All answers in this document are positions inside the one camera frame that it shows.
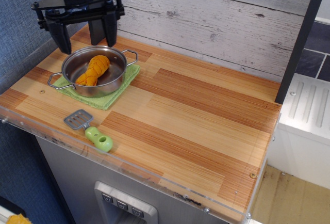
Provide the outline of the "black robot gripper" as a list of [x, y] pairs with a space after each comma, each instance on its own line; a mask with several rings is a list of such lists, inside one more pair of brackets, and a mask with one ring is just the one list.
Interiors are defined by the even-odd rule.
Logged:
[[41, 0], [31, 4], [41, 29], [49, 31], [58, 48], [72, 52], [68, 24], [102, 20], [108, 46], [117, 42], [117, 20], [123, 16], [121, 0]]

